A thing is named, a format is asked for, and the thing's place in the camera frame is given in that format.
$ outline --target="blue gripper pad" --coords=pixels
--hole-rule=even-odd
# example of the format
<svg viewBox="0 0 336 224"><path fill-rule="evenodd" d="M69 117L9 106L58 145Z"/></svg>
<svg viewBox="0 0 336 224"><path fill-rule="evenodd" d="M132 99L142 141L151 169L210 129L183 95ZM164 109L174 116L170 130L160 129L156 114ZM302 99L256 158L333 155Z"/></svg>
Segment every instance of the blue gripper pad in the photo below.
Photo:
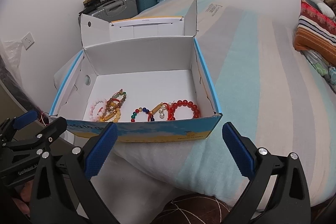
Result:
<svg viewBox="0 0 336 224"><path fill-rule="evenodd" d="M84 173L88 180L90 180L91 177L98 175L100 168L103 166L107 156L112 150L118 138L116 124L110 123L101 134L103 135L100 136L100 139L85 159Z"/></svg>
<svg viewBox="0 0 336 224"><path fill-rule="evenodd" d="M37 119L37 112L31 110L14 120L13 128L20 130Z"/></svg>
<svg viewBox="0 0 336 224"><path fill-rule="evenodd" d="M255 176L255 161L242 142L240 134L230 122L223 125L222 134L241 175L252 180Z"/></svg>

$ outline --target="box flap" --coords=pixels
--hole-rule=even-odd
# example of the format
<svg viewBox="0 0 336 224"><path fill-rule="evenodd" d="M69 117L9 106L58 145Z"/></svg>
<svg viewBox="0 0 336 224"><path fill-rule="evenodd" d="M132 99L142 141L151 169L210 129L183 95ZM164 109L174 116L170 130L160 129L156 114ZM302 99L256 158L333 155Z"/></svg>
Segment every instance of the box flap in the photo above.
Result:
<svg viewBox="0 0 336 224"><path fill-rule="evenodd" d="M81 34L84 48L108 42L144 37L174 37L196 35L197 0L189 7L185 17L146 17L106 22L81 15Z"/></svg>

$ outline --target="human hand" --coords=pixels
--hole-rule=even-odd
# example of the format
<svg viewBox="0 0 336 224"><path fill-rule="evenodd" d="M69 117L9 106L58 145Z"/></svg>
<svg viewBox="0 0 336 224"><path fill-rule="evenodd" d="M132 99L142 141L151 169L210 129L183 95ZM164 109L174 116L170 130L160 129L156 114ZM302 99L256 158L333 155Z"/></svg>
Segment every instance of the human hand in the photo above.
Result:
<svg viewBox="0 0 336 224"><path fill-rule="evenodd" d="M20 197L22 200L13 198L13 201L15 202L16 206L20 209L20 211L24 215L27 215L27 216L30 216L30 210L26 203L30 202L32 188L33 188L33 180L26 182L25 186L23 187L20 193Z"/></svg>

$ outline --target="cardboard box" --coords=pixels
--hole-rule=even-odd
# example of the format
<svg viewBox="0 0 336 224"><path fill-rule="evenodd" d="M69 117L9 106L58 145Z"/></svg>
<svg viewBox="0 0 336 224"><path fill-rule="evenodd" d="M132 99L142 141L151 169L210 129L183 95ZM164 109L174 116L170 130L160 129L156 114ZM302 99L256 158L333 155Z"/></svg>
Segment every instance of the cardboard box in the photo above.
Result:
<svg viewBox="0 0 336 224"><path fill-rule="evenodd" d="M168 142L206 138L222 117L218 99L198 42L196 0L185 17L137 18L105 22L82 15L83 50L61 70L59 88L50 110L64 117L68 130L90 138L106 122L90 122L90 107L99 98L109 100L120 89L127 93L117 123L124 142ZM192 101L201 117L192 119L188 107L179 107L175 121L155 114L155 122L135 109L155 108L161 102ZM94 114L102 103L97 104Z"/></svg>

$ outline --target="power outlet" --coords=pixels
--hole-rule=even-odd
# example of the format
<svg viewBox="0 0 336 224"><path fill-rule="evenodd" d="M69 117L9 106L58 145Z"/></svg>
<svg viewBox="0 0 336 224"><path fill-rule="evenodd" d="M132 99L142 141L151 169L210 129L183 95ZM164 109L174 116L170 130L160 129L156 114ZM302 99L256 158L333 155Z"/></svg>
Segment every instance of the power outlet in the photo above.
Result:
<svg viewBox="0 0 336 224"><path fill-rule="evenodd" d="M21 41L26 50L35 42L31 33L28 33L28 35L26 35Z"/></svg>

